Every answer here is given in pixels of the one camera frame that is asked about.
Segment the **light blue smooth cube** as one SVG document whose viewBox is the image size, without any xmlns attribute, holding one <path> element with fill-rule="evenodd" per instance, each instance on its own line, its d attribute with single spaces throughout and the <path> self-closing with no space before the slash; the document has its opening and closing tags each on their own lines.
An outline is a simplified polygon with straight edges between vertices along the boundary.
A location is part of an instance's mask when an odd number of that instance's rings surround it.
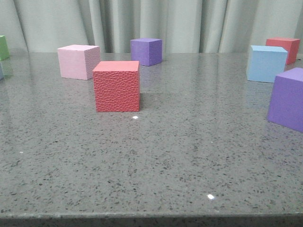
<svg viewBox="0 0 303 227">
<path fill-rule="evenodd" d="M 285 68 L 288 52 L 282 47 L 251 45 L 246 75 L 248 81 L 273 83 Z"/>
</svg>

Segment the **light blue textured cube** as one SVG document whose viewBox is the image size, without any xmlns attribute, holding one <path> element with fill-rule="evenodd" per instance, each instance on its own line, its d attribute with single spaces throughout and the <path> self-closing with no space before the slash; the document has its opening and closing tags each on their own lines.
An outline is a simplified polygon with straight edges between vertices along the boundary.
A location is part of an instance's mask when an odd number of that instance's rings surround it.
<svg viewBox="0 0 303 227">
<path fill-rule="evenodd" d="M 4 72 L 2 68 L 2 64 L 0 63 L 0 80 L 4 79 Z"/>
</svg>

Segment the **red textured foam cube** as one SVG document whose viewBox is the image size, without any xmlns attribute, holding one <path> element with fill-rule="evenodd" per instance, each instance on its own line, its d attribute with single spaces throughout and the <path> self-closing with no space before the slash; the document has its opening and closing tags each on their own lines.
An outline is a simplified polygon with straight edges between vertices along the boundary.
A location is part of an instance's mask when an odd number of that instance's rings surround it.
<svg viewBox="0 0 303 227">
<path fill-rule="evenodd" d="M 93 70 L 97 112 L 140 109 L 139 61 L 101 61 Z"/>
</svg>

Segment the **purple foam cube at back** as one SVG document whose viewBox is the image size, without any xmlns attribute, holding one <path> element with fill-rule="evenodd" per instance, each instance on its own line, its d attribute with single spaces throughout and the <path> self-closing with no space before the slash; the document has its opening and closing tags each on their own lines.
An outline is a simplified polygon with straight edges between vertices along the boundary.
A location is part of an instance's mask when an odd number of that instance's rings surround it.
<svg viewBox="0 0 303 227">
<path fill-rule="evenodd" d="M 162 62 L 162 39 L 138 38 L 130 40 L 131 60 L 152 66 Z"/>
</svg>

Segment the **purple foam cube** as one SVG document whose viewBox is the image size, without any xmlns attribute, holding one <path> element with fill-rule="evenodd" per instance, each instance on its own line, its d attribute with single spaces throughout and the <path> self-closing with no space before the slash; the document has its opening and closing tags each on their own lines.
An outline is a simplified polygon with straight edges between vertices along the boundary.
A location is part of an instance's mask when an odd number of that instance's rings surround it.
<svg viewBox="0 0 303 227">
<path fill-rule="evenodd" d="M 131 60 L 152 66 L 162 62 L 162 39 L 138 38 L 130 40 Z"/>
<path fill-rule="evenodd" d="M 275 77 L 267 119 L 303 131 L 303 69 L 293 68 Z"/>
</svg>

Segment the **pink foam cube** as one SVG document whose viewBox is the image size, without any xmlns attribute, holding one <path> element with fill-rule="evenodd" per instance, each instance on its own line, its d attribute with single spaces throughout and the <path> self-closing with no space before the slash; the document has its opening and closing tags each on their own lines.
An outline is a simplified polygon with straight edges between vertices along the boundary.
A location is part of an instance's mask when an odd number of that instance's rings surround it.
<svg viewBox="0 0 303 227">
<path fill-rule="evenodd" d="M 57 49 L 62 78 L 89 80 L 100 62 L 100 47 L 73 44 Z"/>
</svg>

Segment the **purple foam cube near right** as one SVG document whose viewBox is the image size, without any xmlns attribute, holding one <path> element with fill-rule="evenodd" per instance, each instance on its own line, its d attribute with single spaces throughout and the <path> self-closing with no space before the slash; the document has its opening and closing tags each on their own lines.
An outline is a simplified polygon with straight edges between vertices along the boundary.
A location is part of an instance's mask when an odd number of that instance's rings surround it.
<svg viewBox="0 0 303 227">
<path fill-rule="evenodd" d="M 267 119 L 303 131 L 303 69 L 293 68 L 275 77 Z"/>
</svg>

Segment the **grey-green curtain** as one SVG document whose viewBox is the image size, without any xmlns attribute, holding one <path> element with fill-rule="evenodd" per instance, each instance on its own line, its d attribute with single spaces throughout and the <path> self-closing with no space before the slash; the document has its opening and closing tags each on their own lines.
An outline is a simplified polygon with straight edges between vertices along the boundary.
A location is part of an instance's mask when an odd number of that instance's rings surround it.
<svg viewBox="0 0 303 227">
<path fill-rule="evenodd" d="M 271 37 L 302 38 L 300 0 L 3 0 L 0 33 L 13 52 L 70 44 L 130 51 L 159 38 L 166 53 L 246 52 Z"/>
</svg>

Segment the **red foam cube far right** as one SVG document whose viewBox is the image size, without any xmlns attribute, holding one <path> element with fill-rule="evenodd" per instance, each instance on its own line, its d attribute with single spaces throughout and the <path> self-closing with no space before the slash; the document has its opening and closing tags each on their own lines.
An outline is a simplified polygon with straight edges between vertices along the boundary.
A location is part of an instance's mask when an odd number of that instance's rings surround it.
<svg viewBox="0 0 303 227">
<path fill-rule="evenodd" d="M 273 37 L 266 40 L 266 45 L 283 47 L 288 52 L 286 65 L 289 65 L 296 61 L 300 42 L 298 38 Z"/>
</svg>

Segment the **green foam cube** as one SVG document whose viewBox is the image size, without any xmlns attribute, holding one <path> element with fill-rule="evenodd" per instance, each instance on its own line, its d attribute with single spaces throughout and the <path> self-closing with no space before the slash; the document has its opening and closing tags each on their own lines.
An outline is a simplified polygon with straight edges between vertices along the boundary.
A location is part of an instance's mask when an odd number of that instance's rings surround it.
<svg viewBox="0 0 303 227">
<path fill-rule="evenodd" d="M 9 50 L 6 41 L 6 37 L 4 35 L 0 35 L 0 60 L 4 60 L 9 57 Z"/>
</svg>

